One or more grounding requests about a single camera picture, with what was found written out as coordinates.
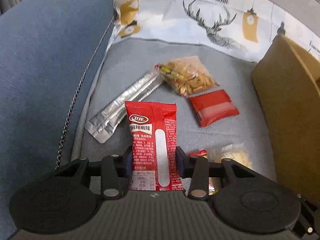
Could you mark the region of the small red yellow candy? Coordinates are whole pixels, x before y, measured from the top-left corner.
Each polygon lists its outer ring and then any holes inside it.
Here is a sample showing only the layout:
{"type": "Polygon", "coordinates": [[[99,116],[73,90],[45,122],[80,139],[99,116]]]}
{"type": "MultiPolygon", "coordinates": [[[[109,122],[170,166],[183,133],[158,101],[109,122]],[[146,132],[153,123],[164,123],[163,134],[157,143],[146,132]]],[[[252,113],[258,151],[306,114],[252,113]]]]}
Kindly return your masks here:
{"type": "Polygon", "coordinates": [[[191,157],[191,158],[198,158],[198,157],[207,158],[208,157],[208,153],[207,153],[206,150],[200,150],[200,151],[197,151],[197,152],[189,153],[188,156],[191,157]]]}

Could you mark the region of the red spicy snack packet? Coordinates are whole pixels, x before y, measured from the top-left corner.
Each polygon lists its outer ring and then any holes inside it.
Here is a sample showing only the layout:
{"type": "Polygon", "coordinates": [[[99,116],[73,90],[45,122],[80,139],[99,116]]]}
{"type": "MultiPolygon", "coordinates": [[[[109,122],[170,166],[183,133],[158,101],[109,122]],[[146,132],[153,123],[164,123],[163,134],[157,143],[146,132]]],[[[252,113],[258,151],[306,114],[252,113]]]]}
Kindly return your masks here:
{"type": "Polygon", "coordinates": [[[159,102],[125,102],[132,135],[129,189],[182,190],[176,168],[177,106],[159,102]]]}

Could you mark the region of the plain red snack packet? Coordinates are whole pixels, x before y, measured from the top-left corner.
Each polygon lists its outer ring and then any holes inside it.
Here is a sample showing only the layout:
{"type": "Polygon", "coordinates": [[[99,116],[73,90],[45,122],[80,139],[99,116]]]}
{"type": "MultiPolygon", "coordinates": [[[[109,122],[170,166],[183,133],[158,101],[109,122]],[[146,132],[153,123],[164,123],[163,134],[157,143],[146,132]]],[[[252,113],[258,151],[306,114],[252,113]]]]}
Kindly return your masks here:
{"type": "Polygon", "coordinates": [[[224,89],[189,98],[201,127],[239,115],[240,112],[224,89]]]}

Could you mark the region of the clear bag of crackers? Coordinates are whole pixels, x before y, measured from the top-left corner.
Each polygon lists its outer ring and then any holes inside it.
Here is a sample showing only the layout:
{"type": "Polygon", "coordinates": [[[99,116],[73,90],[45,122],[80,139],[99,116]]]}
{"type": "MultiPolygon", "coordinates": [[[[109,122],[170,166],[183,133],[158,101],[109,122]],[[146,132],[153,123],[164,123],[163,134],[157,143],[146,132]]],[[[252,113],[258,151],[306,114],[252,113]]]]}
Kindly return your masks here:
{"type": "Polygon", "coordinates": [[[190,96],[219,87],[198,56],[159,63],[154,66],[154,69],[180,96],[190,96]]]}

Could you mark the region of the clear bag pale snacks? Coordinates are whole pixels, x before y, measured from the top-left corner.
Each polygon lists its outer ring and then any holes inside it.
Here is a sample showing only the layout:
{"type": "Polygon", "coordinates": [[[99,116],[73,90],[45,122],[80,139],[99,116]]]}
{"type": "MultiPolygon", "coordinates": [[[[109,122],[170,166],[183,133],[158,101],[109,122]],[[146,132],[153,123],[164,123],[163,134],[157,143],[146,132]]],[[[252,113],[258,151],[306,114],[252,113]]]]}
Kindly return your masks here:
{"type": "MultiPolygon", "coordinates": [[[[216,146],[207,150],[207,159],[213,163],[221,163],[222,159],[232,159],[247,168],[252,169],[252,162],[244,148],[244,144],[229,144],[227,146],[216,146]]],[[[221,179],[209,177],[209,195],[215,195],[222,189],[221,179]]]]}

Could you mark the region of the silver foil snack packet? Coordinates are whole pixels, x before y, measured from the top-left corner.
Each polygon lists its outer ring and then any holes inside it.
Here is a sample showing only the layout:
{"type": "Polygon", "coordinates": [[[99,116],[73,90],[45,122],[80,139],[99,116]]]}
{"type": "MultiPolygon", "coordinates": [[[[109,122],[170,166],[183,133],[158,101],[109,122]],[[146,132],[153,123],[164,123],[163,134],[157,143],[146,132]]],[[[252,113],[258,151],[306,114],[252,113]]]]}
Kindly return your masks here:
{"type": "Polygon", "coordinates": [[[105,143],[126,116],[126,101],[143,101],[163,83],[157,72],[147,72],[85,123],[85,129],[99,143],[105,143]]]}

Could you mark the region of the grey deer-print sofa cover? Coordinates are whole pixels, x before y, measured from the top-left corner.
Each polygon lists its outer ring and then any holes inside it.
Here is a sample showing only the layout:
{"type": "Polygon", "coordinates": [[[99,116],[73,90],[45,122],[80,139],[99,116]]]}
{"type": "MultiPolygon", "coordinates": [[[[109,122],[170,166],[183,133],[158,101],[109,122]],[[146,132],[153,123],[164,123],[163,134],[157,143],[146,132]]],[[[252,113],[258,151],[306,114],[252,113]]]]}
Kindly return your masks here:
{"type": "Polygon", "coordinates": [[[185,150],[242,142],[254,169],[276,178],[268,129],[251,71],[263,58],[277,31],[319,56],[319,2],[316,0],[139,0],[139,33],[105,38],[102,65],[92,81],[68,160],[99,160],[130,144],[126,120],[99,143],[85,123],[154,64],[198,56],[231,96],[240,115],[206,128],[199,126],[191,106],[167,85],[147,100],[177,105],[177,143],[185,150]]]}

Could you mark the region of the brown cardboard box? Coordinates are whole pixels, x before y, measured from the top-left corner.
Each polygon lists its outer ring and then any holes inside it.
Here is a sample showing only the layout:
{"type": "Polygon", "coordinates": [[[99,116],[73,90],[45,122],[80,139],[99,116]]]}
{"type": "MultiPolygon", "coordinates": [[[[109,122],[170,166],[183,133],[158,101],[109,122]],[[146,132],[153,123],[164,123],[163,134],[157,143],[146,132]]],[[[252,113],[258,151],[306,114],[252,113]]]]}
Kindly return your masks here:
{"type": "Polygon", "coordinates": [[[278,183],[319,205],[319,61],[276,36],[252,71],[278,183]]]}

